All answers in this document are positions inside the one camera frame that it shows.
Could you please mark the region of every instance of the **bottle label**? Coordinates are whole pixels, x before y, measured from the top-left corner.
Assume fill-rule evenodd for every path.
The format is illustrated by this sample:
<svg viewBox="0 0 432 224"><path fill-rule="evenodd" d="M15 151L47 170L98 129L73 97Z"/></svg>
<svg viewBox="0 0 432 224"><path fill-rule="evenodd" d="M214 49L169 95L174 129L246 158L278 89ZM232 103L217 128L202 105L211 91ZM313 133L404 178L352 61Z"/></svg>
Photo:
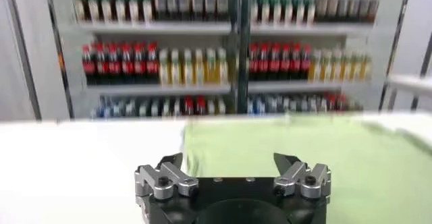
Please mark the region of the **bottle label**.
<svg viewBox="0 0 432 224"><path fill-rule="evenodd" d="M135 61L135 73L136 74L144 74L145 72L146 72L146 62Z"/></svg>
<svg viewBox="0 0 432 224"><path fill-rule="evenodd" d="M111 15L111 4L109 3L109 1L102 1L102 11L103 18L106 22L113 19L113 16Z"/></svg>
<svg viewBox="0 0 432 224"><path fill-rule="evenodd" d="M90 9L90 15L92 17L92 20L99 20L99 7L97 6L97 2L93 0L89 1L88 8Z"/></svg>
<svg viewBox="0 0 432 224"><path fill-rule="evenodd" d="M96 66L93 62L83 61L82 67L84 68L85 74L94 74L96 72Z"/></svg>
<svg viewBox="0 0 432 224"><path fill-rule="evenodd" d="M108 62L98 62L97 63L97 72L99 74L107 74L109 72Z"/></svg>
<svg viewBox="0 0 432 224"><path fill-rule="evenodd" d="M282 6L280 4L275 5L273 10L273 22L275 24L280 23L282 14Z"/></svg>
<svg viewBox="0 0 432 224"><path fill-rule="evenodd" d="M117 18L119 21L126 19L126 9L123 1L117 1L115 3L115 8L117 10Z"/></svg>
<svg viewBox="0 0 432 224"><path fill-rule="evenodd" d="M125 74L133 74L135 71L134 63L131 61L123 61L121 66L123 67L123 73Z"/></svg>
<svg viewBox="0 0 432 224"><path fill-rule="evenodd" d="M130 8L130 19L133 22L137 22L139 20L139 10L138 10L138 3L136 1L129 2L129 8Z"/></svg>
<svg viewBox="0 0 432 224"><path fill-rule="evenodd" d="M75 1L75 14L78 20L85 20L84 4L81 1Z"/></svg>

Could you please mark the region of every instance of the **green cloth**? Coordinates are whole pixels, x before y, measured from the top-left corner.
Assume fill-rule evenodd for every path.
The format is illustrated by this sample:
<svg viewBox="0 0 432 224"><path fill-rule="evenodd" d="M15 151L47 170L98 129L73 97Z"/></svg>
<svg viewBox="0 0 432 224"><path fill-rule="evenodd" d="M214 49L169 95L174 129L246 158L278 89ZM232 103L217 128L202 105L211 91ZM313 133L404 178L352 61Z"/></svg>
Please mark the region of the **green cloth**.
<svg viewBox="0 0 432 224"><path fill-rule="evenodd" d="M432 152L413 136L349 117L192 122L189 174L275 177L273 153L332 171L327 223L432 223Z"/></svg>

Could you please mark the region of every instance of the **shelf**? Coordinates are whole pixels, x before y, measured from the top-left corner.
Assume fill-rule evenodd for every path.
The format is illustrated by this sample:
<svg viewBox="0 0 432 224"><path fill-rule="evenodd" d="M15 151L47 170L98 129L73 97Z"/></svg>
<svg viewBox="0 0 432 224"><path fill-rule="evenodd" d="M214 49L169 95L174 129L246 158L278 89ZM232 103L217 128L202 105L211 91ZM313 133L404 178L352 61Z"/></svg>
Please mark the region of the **shelf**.
<svg viewBox="0 0 432 224"><path fill-rule="evenodd" d="M203 85L203 86L162 86L154 85L112 85L112 86L88 86L87 90L94 94L108 95L198 95L198 94L228 94L231 86L227 85Z"/></svg>
<svg viewBox="0 0 432 224"><path fill-rule="evenodd" d="M222 35L231 32L229 22L152 22L130 23L78 23L78 27L97 34L200 34Z"/></svg>
<svg viewBox="0 0 432 224"><path fill-rule="evenodd" d="M277 92L315 92L326 90L339 90L346 85L354 85L355 82L250 82L249 93L277 93Z"/></svg>
<svg viewBox="0 0 432 224"><path fill-rule="evenodd" d="M372 28L372 24L259 24L251 25L250 33L252 35L365 35L368 34Z"/></svg>

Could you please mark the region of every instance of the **white tabletop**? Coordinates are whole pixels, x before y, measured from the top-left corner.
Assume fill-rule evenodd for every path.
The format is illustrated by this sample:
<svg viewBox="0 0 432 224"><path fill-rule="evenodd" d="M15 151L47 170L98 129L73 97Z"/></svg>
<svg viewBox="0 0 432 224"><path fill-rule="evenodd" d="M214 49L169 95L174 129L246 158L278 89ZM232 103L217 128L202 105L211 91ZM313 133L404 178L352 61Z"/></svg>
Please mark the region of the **white tabletop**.
<svg viewBox="0 0 432 224"><path fill-rule="evenodd" d="M430 115L357 118L390 129L406 126L432 144ZM135 204L134 170L138 165L155 166L163 156L180 152L185 123L0 125L0 223L142 224Z"/></svg>

